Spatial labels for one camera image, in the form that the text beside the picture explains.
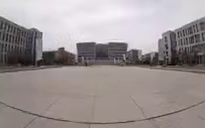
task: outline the gray building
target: gray building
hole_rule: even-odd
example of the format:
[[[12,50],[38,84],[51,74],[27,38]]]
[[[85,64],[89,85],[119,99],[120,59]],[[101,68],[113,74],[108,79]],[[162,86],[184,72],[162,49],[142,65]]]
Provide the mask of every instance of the gray building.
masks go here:
[[[127,43],[110,42],[108,43],[108,58],[122,60],[128,49]]]
[[[162,34],[162,38],[158,41],[159,62],[165,64],[176,63],[176,35],[173,31],[167,31]]]
[[[175,33],[180,60],[205,64],[205,17],[176,29]]]
[[[158,63],[158,52],[150,52],[142,56],[144,64],[157,64]]]
[[[82,62],[83,59],[87,60],[88,62],[95,62],[95,60],[112,60],[112,62],[114,59],[123,60],[123,55],[126,55],[127,48],[128,45],[126,43],[77,43],[78,62]]]
[[[82,42],[77,44],[78,62],[84,60],[95,61],[96,59],[96,43]]]
[[[142,56],[142,50],[138,49],[132,49],[127,52],[126,58],[130,63],[136,63],[138,61],[141,61]]]
[[[38,51],[38,49],[42,49],[42,33],[34,44],[33,40],[29,40],[34,38],[29,33],[32,33],[32,30],[19,26],[0,16],[0,65],[16,64],[20,60],[22,62],[29,60],[32,63],[32,60],[39,59],[39,57],[36,57],[36,54],[39,54],[38,56],[42,54],[42,50]]]

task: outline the stone paving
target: stone paving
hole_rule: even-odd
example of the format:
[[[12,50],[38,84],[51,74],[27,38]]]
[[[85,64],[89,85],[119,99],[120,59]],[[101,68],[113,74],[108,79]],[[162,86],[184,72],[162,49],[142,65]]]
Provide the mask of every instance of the stone paving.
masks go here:
[[[118,66],[0,74],[0,128],[205,128],[205,74]]]

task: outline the overcast sky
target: overcast sky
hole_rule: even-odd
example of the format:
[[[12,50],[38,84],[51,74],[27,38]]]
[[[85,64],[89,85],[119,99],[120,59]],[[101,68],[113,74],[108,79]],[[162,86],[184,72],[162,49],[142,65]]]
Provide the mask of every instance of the overcast sky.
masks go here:
[[[205,0],[0,0],[0,15],[42,31],[44,50],[121,41],[146,53],[163,32],[205,16]]]

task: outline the building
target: building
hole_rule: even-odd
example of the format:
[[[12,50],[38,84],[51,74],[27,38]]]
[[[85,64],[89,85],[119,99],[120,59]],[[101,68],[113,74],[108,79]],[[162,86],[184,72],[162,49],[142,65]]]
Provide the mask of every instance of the building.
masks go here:
[[[96,59],[96,43],[83,42],[77,44],[78,62],[95,61]]]
[[[167,31],[162,34],[158,41],[159,62],[165,64],[176,63],[176,35],[173,31]]]
[[[121,42],[108,43],[108,58],[111,60],[123,60],[127,53],[128,44]]]
[[[34,34],[29,34],[32,31],[0,16],[0,65],[35,64],[41,59],[42,33],[38,31],[40,34],[34,38]]]
[[[137,63],[142,59],[142,50],[132,49],[127,52],[126,57],[130,63]]]
[[[165,56],[165,43],[163,39],[159,39],[158,41],[158,61],[159,64],[164,63],[164,56]]]
[[[44,51],[43,52],[43,64],[53,65],[74,65],[75,64],[75,54],[70,53],[65,50],[65,48],[59,48],[55,51]]]
[[[31,28],[27,34],[26,55],[30,58],[33,65],[36,65],[38,61],[42,60],[43,54],[43,33],[36,28]]]
[[[128,45],[126,43],[111,42],[108,44],[96,44],[85,42],[77,44],[78,62],[87,60],[95,63],[96,60],[123,60],[126,55]]]
[[[157,64],[158,63],[158,52],[150,52],[142,56],[142,62],[144,64]]]
[[[205,17],[176,29],[175,33],[179,60],[205,64]]]

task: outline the paving tile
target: paving tile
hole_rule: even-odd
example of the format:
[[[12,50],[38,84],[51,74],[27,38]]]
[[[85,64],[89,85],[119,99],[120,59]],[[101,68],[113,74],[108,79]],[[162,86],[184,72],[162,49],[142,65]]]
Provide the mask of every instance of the paving tile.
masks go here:
[[[91,125],[90,128],[155,128],[148,121],[134,122],[126,124],[106,124],[106,125]]]
[[[23,128],[34,117],[0,105],[0,128]]]
[[[128,96],[96,98],[94,121],[117,122],[142,118],[140,109]]]
[[[69,122],[58,122],[58,121],[38,118],[27,128],[89,128],[89,125],[69,123]]]
[[[62,97],[44,115],[66,120],[92,121],[93,100],[92,97]]]
[[[156,123],[161,128],[205,128],[205,121],[194,110],[156,119]]]

